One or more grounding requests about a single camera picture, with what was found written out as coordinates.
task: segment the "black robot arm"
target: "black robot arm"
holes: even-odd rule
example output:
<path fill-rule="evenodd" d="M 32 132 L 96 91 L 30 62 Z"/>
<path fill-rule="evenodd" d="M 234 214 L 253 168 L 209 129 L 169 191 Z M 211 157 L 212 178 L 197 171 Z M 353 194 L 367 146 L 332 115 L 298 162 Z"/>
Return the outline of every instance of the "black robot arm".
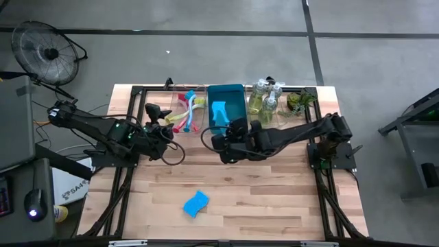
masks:
<path fill-rule="evenodd" d="M 243 159 L 262 161 L 278 154 L 291 143 L 319 136 L 322 137 L 318 144 L 319 157 L 329 159 L 335 156 L 338 144 L 352 137 L 344 117 L 337 113 L 284 130 L 263 129 L 259 121 L 252 121 L 250 125 L 248 131 L 246 120 L 237 119 L 230 123 L 226 136 L 217 134 L 212 137 L 213 149 L 219 153 L 223 163 L 235 163 Z"/>
<path fill-rule="evenodd" d="M 76 101 L 57 101 L 47 110 L 50 122 L 62 128 L 74 129 L 102 143 L 105 150 L 91 153 L 110 155 L 122 160 L 130 160 L 133 154 L 143 154 L 156 160 L 163 157 L 167 144 L 173 139 L 172 126 L 160 126 L 157 119 L 170 114 L 160 111 L 160 107 L 146 104 L 147 114 L 152 122 L 144 126 L 136 119 L 115 119 L 117 115 L 96 116 L 77 109 Z"/>

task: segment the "mouse pad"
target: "mouse pad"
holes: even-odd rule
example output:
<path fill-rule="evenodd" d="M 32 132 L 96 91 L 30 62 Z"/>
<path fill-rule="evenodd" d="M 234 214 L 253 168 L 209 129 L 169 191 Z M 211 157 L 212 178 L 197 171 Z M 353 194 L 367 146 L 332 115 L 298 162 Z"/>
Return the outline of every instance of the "mouse pad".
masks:
<path fill-rule="evenodd" d="M 32 222 L 26 216 L 24 199 L 32 190 L 35 171 L 35 188 L 43 190 L 47 203 L 47 215 L 39 222 Z M 55 236 L 54 197 L 51 168 L 47 159 L 28 163 L 0 176 L 9 176 L 14 212 L 0 217 L 0 244 L 49 240 Z"/>

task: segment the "gray concrete floor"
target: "gray concrete floor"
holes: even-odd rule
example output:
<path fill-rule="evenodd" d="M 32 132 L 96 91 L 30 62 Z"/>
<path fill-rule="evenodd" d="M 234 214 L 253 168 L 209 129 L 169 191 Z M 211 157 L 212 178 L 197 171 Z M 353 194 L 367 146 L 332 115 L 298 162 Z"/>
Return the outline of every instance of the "gray concrete floor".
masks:
<path fill-rule="evenodd" d="M 317 32 L 438 33 L 433 0 L 309 0 Z M 300 0 L 13 0 L 0 25 L 43 21 L 56 27 L 129 30 L 306 31 Z M 115 83 L 226 84 L 271 75 L 289 85 L 316 85 L 307 38 L 69 35 L 89 59 L 64 89 L 84 110 L 108 103 Z M 438 87 L 439 40 L 317 39 L 324 83 L 335 86 L 356 154 L 361 201 L 371 237 L 439 245 L 439 200 L 402 202 L 416 188 L 397 133 L 377 129 Z M 0 69 L 20 71 L 10 34 L 0 34 Z M 36 89 L 50 106 L 55 95 Z M 95 113 L 104 114 L 106 107 Z M 45 109 L 34 106 L 44 120 Z M 52 149 L 84 143 L 47 126 Z"/>

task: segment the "green leafy plant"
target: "green leafy plant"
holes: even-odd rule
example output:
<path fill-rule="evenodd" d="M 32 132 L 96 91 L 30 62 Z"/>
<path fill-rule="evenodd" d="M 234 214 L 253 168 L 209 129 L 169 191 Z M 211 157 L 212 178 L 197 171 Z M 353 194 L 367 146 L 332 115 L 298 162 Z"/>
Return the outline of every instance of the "green leafy plant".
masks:
<path fill-rule="evenodd" d="M 306 109 L 306 107 L 316 100 L 316 96 L 303 89 L 300 94 L 290 93 L 287 96 L 287 106 L 291 110 L 290 112 L 278 111 L 278 114 L 283 117 L 293 117 L 294 115 L 300 116 Z"/>

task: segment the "wooden tabletop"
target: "wooden tabletop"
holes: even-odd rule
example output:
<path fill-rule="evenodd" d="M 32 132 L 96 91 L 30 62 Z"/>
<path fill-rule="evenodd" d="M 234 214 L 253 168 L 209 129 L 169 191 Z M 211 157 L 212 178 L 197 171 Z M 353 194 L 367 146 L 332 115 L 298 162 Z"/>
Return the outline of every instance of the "wooden tabletop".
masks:
<path fill-rule="evenodd" d="M 131 86 L 115 85 L 108 114 L 126 114 Z M 322 115 L 340 113 L 334 87 L 317 86 L 317 91 Z M 164 110 L 171 106 L 171 94 L 149 92 L 146 100 Z M 143 114 L 142 122 L 146 121 L 148 116 Z M 304 117 L 291 118 L 282 128 L 300 124 L 305 124 Z M 141 157 L 132 179 L 123 238 L 324 239 L 316 180 L 307 162 L 306 141 L 291 144 L 266 161 L 225 165 L 218 154 L 201 144 L 199 136 L 177 134 L 174 140 L 186 150 L 183 164 L 172 167 L 160 160 L 148 161 Z M 165 153 L 169 162 L 178 161 L 180 156 L 179 150 L 168 149 Z M 92 178 L 78 234 L 87 231 L 108 205 L 114 173 L 114 168 L 105 168 Z M 334 170 L 334 179 L 340 207 L 357 229 L 367 235 L 355 180 L 344 170 Z M 191 218 L 182 207 L 197 190 L 203 191 L 210 200 L 196 218 Z M 328 212 L 335 234 L 333 212 L 331 209 Z"/>

